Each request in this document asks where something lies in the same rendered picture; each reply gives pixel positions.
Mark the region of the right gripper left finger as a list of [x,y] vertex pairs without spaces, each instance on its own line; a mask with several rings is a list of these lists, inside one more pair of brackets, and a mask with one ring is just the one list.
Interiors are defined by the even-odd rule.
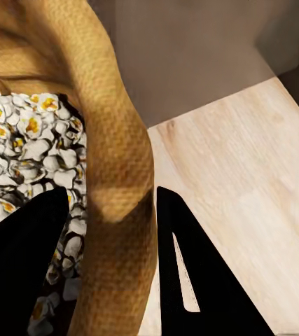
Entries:
[[0,336],[26,336],[68,215],[62,186],[27,200],[0,222]]

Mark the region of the popcorn bag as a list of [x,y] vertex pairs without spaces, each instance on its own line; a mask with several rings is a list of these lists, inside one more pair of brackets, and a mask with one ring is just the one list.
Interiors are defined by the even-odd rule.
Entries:
[[[76,299],[64,275],[46,336],[138,336],[158,263],[150,135],[87,0],[0,0],[0,95],[56,93],[86,133],[87,223]],[[73,143],[71,149],[81,148]],[[76,237],[72,231],[66,240]]]

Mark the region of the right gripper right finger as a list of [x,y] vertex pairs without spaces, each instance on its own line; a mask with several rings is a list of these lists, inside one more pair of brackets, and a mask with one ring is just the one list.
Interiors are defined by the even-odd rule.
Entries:
[[[162,336],[274,336],[183,198],[157,187]],[[183,305],[174,238],[200,311]]]

